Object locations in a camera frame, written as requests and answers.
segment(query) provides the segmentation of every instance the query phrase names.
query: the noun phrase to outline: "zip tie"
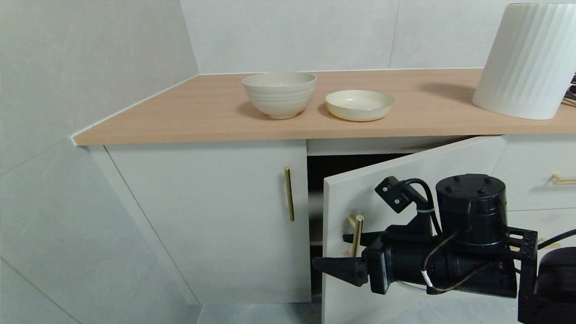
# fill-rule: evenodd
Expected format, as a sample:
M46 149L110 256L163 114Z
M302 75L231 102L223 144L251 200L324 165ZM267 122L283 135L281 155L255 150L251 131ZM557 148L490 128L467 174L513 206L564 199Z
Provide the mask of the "zip tie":
M430 277L428 276L428 271L424 270L424 271L420 271L420 272L422 272L422 277L424 278L426 285L428 287L434 287L434 285L432 284L432 281L430 280Z
M426 209L426 210L422 210L422 209L416 208L416 211L417 211L418 213L431 213L431 212L433 212L433 211L435 211L435 210L436 210L436 208Z

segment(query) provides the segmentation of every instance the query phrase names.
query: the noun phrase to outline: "cream plate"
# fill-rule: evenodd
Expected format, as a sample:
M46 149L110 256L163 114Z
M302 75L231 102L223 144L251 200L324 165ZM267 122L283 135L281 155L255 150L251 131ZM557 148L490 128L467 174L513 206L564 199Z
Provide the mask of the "cream plate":
M353 122L369 122L384 117L392 109L394 98L368 90L343 90L326 96L330 114Z

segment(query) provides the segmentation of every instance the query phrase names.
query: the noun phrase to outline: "wire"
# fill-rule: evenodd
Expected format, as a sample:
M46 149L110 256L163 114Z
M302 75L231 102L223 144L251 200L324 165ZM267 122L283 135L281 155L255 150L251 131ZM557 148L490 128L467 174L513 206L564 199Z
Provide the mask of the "wire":
M458 234L458 231L454 232L452 235L448 236L447 239L443 240L442 242L440 242L438 245L436 245L436 247L434 247L426 256L426 258L424 258L424 260L422 261L422 272L426 271L426 268L428 267L428 260L430 259L430 257L432 255L434 255L434 253L436 253L436 251L438 251L439 248L441 248L442 246L444 246L446 243L450 242L451 240L453 240L456 235Z
M436 217L436 212L434 211L434 197L432 196L432 191L430 190L428 184L424 180L417 178L407 179L400 182L402 188L405 188L406 186L413 183L417 183L424 188L424 192L426 193L426 199L428 200L428 210L431 211L430 220L432 221L432 224L434 224L434 229L436 230L436 233L439 236L442 236L442 229L440 228L438 218Z
M552 245L552 244L554 244L560 240L563 240L565 238L569 238L569 237L574 236L574 235L576 235L576 229L572 229L572 230L564 232L560 235L556 235L553 238L538 244L538 250L541 250L541 249L543 249L549 245Z
M412 290L412 291L422 291L422 290L426 290L426 288L424 287L419 287L419 286L415 286L415 285L411 285L407 282L404 281L398 281L398 284L401 285L402 287L408 289L408 290Z
M470 279L473 275L475 275L478 271L482 270L485 266L487 266L488 264L490 264L490 262L486 262L484 264L482 264L481 266L477 267L476 269L474 269L473 271L471 271L468 275L466 275L464 278L462 278L462 280L458 281L457 283L448 286L448 287L436 287L434 286L434 284L432 284L432 282L430 281L430 277L428 277L427 274L427 266L428 266L428 260L430 259L430 257L432 255L434 255L434 253L436 253L436 251L438 251L438 249L440 249L442 246L446 245L446 243L448 243L449 241L453 240L456 235L458 234L458 231L452 233L452 235L448 236L448 238L444 239L442 242L440 242L436 247L434 247L426 256L426 258L424 258L423 262L422 262L422 276L424 277L424 281L426 282L426 284L431 287L434 288L436 291L442 291L442 292L446 292L446 291L451 291L457 287L459 287L460 285L462 285L463 283L465 283L468 279Z
M448 287L432 287L434 289L436 289L437 291L451 291L454 288L458 288L461 284L463 284L464 282L466 282L468 279L470 279L473 275L475 275L478 271L482 270L485 266L489 265L490 261L482 264L481 266L479 266L478 268L474 269L473 271L471 271L467 276L465 276L464 278L462 278L462 280L458 281L457 283L448 286Z

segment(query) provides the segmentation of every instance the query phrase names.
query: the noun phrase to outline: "ceramic bowl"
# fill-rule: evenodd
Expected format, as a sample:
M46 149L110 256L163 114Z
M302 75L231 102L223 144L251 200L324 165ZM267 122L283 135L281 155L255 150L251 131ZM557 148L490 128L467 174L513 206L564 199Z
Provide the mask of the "ceramic bowl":
M298 115L312 100L316 76L304 72L269 72L242 80L252 104L266 115L286 119Z
M330 114L353 122L369 122L384 117L394 105L386 93L367 90L344 90L326 96Z

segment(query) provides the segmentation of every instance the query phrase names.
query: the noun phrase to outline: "wooden countertop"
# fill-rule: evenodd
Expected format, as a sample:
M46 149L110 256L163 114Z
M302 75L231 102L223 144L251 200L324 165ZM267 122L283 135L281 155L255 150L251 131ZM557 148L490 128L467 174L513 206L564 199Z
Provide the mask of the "wooden countertop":
M76 135L77 145L576 133L576 108L561 105L551 120L498 115L472 104L482 69L317 72L314 98L292 119L276 120L248 101L247 74L197 76ZM366 89L392 95L383 119L358 123L332 116L324 97Z

